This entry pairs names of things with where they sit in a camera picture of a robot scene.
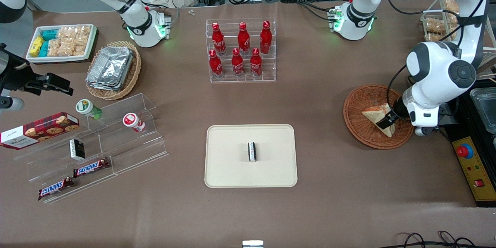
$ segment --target brown paper tabletop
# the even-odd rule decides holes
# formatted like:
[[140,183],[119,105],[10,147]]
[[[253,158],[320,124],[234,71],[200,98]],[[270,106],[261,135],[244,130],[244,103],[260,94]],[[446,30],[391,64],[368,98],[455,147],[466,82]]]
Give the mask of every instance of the brown paper tabletop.
[[[395,1],[408,11],[431,2]],[[296,4],[193,8],[195,17],[188,10],[181,10],[170,40],[139,48],[143,66],[128,95],[144,93],[156,104],[155,123],[170,154],[47,205],[36,201],[39,185],[28,182],[26,165],[13,160],[20,151],[1,149],[2,247],[228,248],[262,239],[268,248],[374,248],[402,243],[402,232],[439,241],[439,230],[496,246],[496,209],[475,207],[456,155],[441,135],[413,136],[398,149],[373,150],[344,125],[347,94],[367,83],[388,84],[422,40],[418,15],[399,14],[383,2],[370,33],[347,41]],[[167,12],[175,15],[174,9]],[[277,81],[212,85],[206,20],[269,16],[277,21]],[[115,12],[35,12],[34,17],[35,26],[95,24],[97,49],[131,41]],[[61,110],[76,114],[81,98],[98,107],[112,103],[88,93],[87,67],[33,66],[38,73],[71,80],[74,95],[14,93],[25,100],[25,109],[4,112],[2,130]],[[406,89],[406,74],[393,88]],[[271,123],[295,130],[296,186],[212,189],[204,184],[210,126]]]

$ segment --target red cookie box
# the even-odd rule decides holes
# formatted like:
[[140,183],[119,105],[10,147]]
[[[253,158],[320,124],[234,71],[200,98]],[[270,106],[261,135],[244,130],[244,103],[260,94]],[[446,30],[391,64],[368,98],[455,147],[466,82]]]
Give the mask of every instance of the red cookie box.
[[16,150],[62,135],[79,128],[79,120],[59,112],[0,134],[0,146]]

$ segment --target clear acrylic display shelf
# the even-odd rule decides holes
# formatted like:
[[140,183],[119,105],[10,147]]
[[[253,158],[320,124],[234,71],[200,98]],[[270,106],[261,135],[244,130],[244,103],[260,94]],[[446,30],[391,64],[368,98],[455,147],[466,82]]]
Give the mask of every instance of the clear acrylic display shelf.
[[[262,75],[255,78],[250,71],[250,55],[243,56],[243,68],[245,69],[245,75],[238,78],[234,75],[233,65],[231,64],[233,48],[238,47],[238,32],[239,23],[246,23],[246,30],[250,34],[250,49],[253,50],[254,47],[260,47],[260,31],[262,31],[262,23],[268,20],[270,22],[270,31],[272,32],[272,43],[268,54],[260,53],[262,57]],[[216,79],[212,75],[212,70],[208,64],[209,55],[208,51],[214,48],[212,42],[212,23],[217,22],[220,26],[222,34],[224,34],[224,39],[226,42],[226,54],[224,56],[219,56],[222,68],[224,70],[224,76],[220,79]],[[208,73],[210,75],[210,82],[220,83],[220,82],[269,82],[276,80],[276,21],[275,18],[250,18],[250,19],[218,19],[218,20],[207,20],[206,28],[206,41],[207,41],[207,67]]]
[[[43,198],[53,203],[80,191],[117,177],[146,163],[166,156],[168,153],[162,135],[156,131],[152,109],[155,105],[144,95],[138,94],[102,108],[98,120],[82,117],[80,129],[61,135],[55,142],[44,141],[15,158],[28,165],[29,181],[40,189],[48,187],[65,177],[73,176],[73,170],[107,158],[110,167],[105,167],[72,179],[74,185]],[[143,132],[135,132],[122,124],[122,118],[134,112],[145,122]],[[85,160],[76,161],[69,153],[69,140],[77,139],[84,144]]]

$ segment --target round wicker basket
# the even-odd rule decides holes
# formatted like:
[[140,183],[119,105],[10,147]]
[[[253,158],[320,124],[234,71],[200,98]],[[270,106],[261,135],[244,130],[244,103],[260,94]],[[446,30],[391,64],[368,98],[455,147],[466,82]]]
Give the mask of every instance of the round wicker basket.
[[[141,70],[141,57],[139,56],[140,54],[138,53],[138,50],[136,47],[128,43],[127,41],[115,41],[113,43],[110,43],[106,45],[107,47],[127,47],[130,50],[133,51],[133,60],[131,61],[131,66],[129,68],[129,72],[127,73],[126,81],[124,82],[124,86],[121,90],[119,91],[110,91],[110,90],[102,90],[102,89],[96,89],[93,87],[90,87],[89,85],[86,84],[86,87],[88,88],[88,91],[90,93],[98,98],[102,98],[105,100],[117,100],[119,98],[122,98],[129,94],[133,87],[135,86],[136,82],[138,81],[138,75],[140,75],[140,70]],[[93,65],[95,64],[96,57],[98,54],[100,54],[101,50],[103,47],[98,50],[98,52],[94,55],[91,64],[88,69],[88,73],[91,71]]]
[[[395,132],[391,138],[384,135],[362,111],[374,105],[386,103],[388,87],[381,84],[367,84],[351,91],[343,105],[343,117],[349,131],[364,144],[377,149],[393,149],[400,147],[411,137],[413,126],[402,120],[395,122]],[[396,100],[401,95],[391,89],[389,101]]]

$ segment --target bottle cap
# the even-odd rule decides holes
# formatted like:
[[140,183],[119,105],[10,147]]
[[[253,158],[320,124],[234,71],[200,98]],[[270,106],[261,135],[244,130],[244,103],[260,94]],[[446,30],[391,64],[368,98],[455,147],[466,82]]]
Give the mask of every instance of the bottle cap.
[[88,114],[92,109],[93,103],[85,98],[76,104],[76,111],[80,114]]
[[122,123],[129,128],[133,128],[138,124],[138,116],[132,112],[124,115],[124,118],[122,119]]

